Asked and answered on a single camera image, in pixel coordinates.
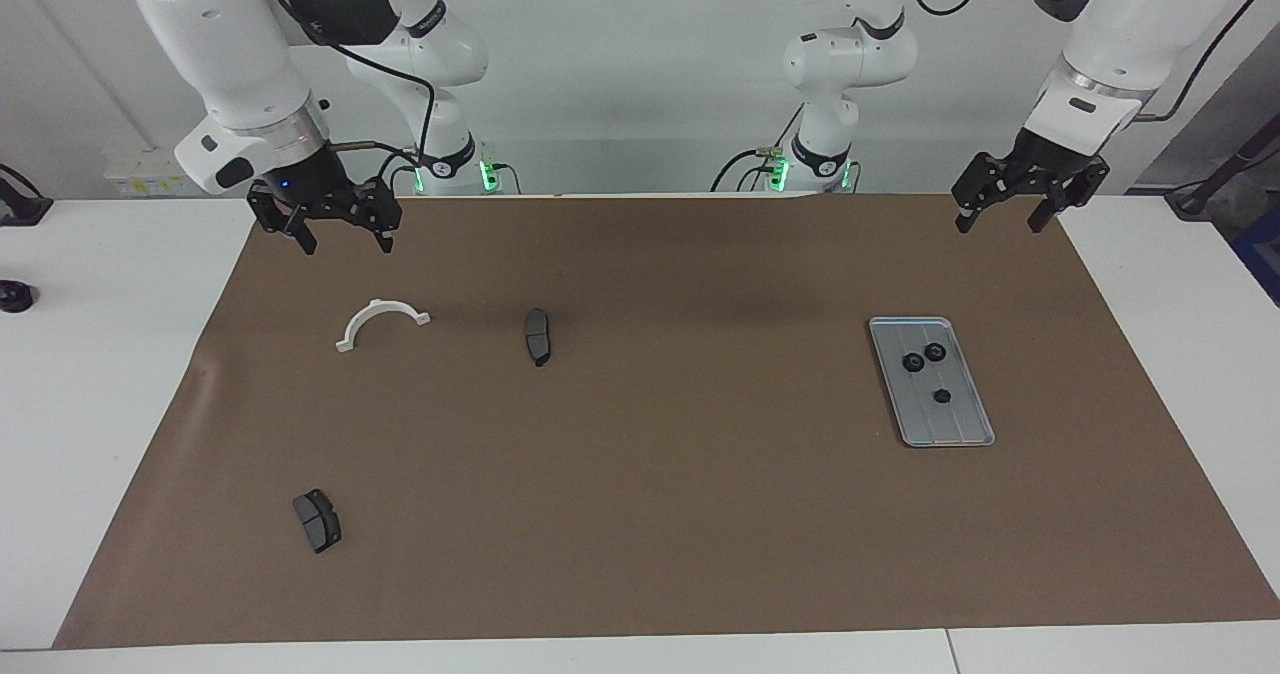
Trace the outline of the silver metal tray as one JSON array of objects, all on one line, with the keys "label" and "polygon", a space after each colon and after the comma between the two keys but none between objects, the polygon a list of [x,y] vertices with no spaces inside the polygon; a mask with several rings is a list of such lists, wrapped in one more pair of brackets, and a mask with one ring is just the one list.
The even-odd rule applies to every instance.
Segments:
[{"label": "silver metal tray", "polygon": [[[955,327],[943,317],[873,317],[868,320],[888,402],[900,437],[913,449],[987,448],[996,434],[986,413]],[[918,373],[902,368],[902,356],[931,341],[948,350],[943,361],[928,361]],[[948,404],[932,393],[946,388]]]}]

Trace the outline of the blue box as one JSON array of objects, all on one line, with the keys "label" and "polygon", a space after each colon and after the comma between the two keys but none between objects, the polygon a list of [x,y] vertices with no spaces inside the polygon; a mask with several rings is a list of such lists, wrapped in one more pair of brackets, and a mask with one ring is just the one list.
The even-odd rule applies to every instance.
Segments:
[{"label": "blue box", "polygon": [[1267,210],[1230,240],[1254,281],[1280,308],[1280,205]]}]

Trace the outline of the short dark grey brake pad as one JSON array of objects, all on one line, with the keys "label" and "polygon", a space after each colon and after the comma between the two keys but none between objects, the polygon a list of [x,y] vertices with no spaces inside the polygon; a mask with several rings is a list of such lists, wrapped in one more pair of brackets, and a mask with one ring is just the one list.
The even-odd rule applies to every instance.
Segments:
[{"label": "short dark grey brake pad", "polygon": [[292,506],[315,554],[323,554],[342,541],[340,519],[326,492],[302,492],[293,498]]}]

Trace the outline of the brown table mat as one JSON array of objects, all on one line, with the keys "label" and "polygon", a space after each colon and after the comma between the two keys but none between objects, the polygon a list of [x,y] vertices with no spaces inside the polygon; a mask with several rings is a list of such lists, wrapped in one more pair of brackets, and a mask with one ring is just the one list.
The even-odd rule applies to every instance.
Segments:
[{"label": "brown table mat", "polygon": [[[1030,201],[403,208],[250,233],[56,647],[1280,618]],[[902,443],[873,317],[950,320],[993,445]]]}]

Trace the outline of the white wall power strip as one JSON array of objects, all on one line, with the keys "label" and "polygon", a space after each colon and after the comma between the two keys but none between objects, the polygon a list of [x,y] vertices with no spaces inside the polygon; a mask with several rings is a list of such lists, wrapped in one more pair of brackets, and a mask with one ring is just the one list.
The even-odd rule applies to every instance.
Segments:
[{"label": "white wall power strip", "polygon": [[209,200],[170,150],[111,153],[104,179],[122,200]]}]

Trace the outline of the black clamp mount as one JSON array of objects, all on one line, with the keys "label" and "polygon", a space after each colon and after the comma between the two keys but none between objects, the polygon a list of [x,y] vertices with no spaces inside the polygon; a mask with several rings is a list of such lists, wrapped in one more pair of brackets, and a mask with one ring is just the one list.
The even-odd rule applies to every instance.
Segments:
[{"label": "black clamp mount", "polygon": [[0,162],[0,226],[37,226],[54,200],[41,194],[29,178]]}]

